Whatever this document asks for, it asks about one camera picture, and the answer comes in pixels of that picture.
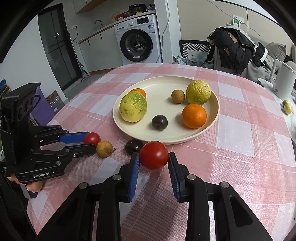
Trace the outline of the person's left hand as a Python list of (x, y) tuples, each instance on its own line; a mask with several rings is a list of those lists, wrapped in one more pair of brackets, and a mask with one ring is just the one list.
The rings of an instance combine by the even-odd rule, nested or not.
[(26, 189), (30, 192), (37, 193), (43, 188), (43, 181), (37, 181), (33, 183), (23, 184), (21, 183), (14, 174), (12, 174), (10, 177), (7, 177), (9, 181), (15, 182), (19, 185), (25, 186)]

